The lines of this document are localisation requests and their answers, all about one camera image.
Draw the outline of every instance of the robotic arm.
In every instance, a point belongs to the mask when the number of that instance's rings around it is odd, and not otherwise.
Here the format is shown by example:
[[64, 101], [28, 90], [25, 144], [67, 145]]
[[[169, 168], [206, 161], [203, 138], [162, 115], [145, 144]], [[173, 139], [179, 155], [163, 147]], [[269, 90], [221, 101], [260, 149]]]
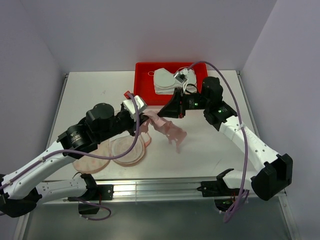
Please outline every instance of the robotic arm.
[[[223, 88], [216, 77], [203, 80], [201, 93], [185, 94], [186, 70], [177, 72], [174, 77], [181, 81], [183, 88], [176, 88], [171, 100], [158, 113], [160, 117], [183, 118], [186, 110], [204, 110], [207, 122], [223, 133], [244, 152], [244, 128], [248, 139], [248, 158], [256, 171], [247, 172], [244, 189], [253, 190], [261, 199], [269, 200], [283, 190], [292, 180], [293, 161], [287, 155], [280, 155], [264, 144], [245, 125], [240, 125], [237, 113], [223, 101]], [[122, 102], [121, 111], [115, 115], [114, 108], [100, 103], [86, 113], [76, 125], [70, 126], [45, 152], [37, 156], [19, 170], [8, 175], [0, 174], [0, 211], [10, 217], [19, 217], [31, 212], [37, 204], [66, 197], [80, 197], [92, 200], [97, 197], [97, 184], [90, 174], [82, 174], [72, 180], [42, 182], [63, 166], [74, 162], [83, 155], [72, 152], [90, 153], [98, 144], [128, 131], [132, 136], [137, 122], [141, 125], [148, 117], [143, 115], [147, 105], [139, 96]], [[211, 189], [198, 188], [216, 196], [230, 196], [239, 190], [242, 172], [227, 169], [217, 176]]]

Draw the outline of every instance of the pink fabric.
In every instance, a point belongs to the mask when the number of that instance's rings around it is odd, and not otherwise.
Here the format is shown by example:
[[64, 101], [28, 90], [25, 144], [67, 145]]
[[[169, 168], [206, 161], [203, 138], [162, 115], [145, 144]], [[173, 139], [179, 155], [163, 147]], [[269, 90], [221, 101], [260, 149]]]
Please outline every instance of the pink fabric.
[[144, 115], [148, 116], [149, 119], [141, 125], [140, 133], [147, 133], [148, 125], [151, 124], [155, 130], [168, 138], [170, 144], [172, 144], [172, 141], [175, 142], [176, 152], [179, 153], [179, 146], [187, 136], [187, 132], [174, 125], [172, 121], [159, 117], [155, 111], [147, 111]]

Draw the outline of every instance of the red tray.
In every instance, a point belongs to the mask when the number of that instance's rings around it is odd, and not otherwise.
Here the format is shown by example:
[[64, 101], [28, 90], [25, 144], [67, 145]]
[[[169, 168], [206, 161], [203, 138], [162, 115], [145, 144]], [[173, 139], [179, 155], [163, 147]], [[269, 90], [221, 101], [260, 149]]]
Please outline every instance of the red tray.
[[[192, 62], [138, 62], [135, 65], [133, 94], [139, 95], [149, 106], [163, 106], [171, 99], [171, 95], [156, 94], [154, 77], [149, 72], [165, 68], [171, 73], [178, 69], [188, 67]], [[196, 77], [196, 86], [201, 91], [202, 81], [208, 77], [205, 63], [199, 63], [193, 67]]]

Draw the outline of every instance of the white face mask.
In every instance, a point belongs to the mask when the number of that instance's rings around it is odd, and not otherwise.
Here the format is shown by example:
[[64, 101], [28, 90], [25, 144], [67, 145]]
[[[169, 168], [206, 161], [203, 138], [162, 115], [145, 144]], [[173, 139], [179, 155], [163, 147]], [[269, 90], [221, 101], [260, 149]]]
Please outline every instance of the white face mask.
[[[191, 69], [186, 76], [188, 78], [187, 84], [197, 84], [197, 79], [195, 72]], [[169, 72], [168, 70], [164, 68], [160, 68], [154, 71], [153, 75], [153, 83], [154, 83], [154, 90], [156, 94], [173, 94], [174, 90], [176, 87], [182, 87], [182, 88], [187, 88], [191, 92], [195, 91], [194, 87], [186, 87], [183, 86], [178, 80], [174, 78], [174, 75]]]

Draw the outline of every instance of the metal frame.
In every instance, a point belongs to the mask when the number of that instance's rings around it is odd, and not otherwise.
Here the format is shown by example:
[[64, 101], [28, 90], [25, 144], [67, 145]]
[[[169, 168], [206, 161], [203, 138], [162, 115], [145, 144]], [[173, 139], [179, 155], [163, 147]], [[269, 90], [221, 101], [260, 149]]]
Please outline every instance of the metal frame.
[[[249, 101], [242, 83], [241, 73], [237, 71], [238, 80], [242, 89], [242, 93], [248, 107], [249, 115], [252, 121], [254, 132], [259, 136], [258, 129], [253, 118], [253, 114], [249, 105]], [[47, 146], [49, 146], [62, 97], [68, 81], [68, 74], [66, 74], [57, 110], [54, 116], [52, 128], [50, 131]], [[137, 179], [137, 180], [97, 180], [98, 185], [112, 184], [114, 185], [114, 193], [112, 202], [150, 202], [150, 201], [174, 201], [174, 200], [201, 200], [202, 193], [197, 191], [197, 187], [201, 185], [202, 181], [214, 181], [215, 177], [193, 177], [193, 178], [170, 178], [170, 179]], [[284, 219], [293, 240], [300, 240], [300, 234], [293, 218], [292, 212], [288, 205], [286, 191], [282, 191], [276, 195], [279, 197]], [[250, 198], [257, 198], [254, 193], [250, 193]], [[225, 199], [226, 197], [215, 197], [214, 199]], [[60, 199], [45, 204], [78, 204], [77, 202], [70, 202], [67, 199]], [[14, 240], [22, 240], [26, 231], [27, 223], [30, 213], [21, 216], [15, 230]]]

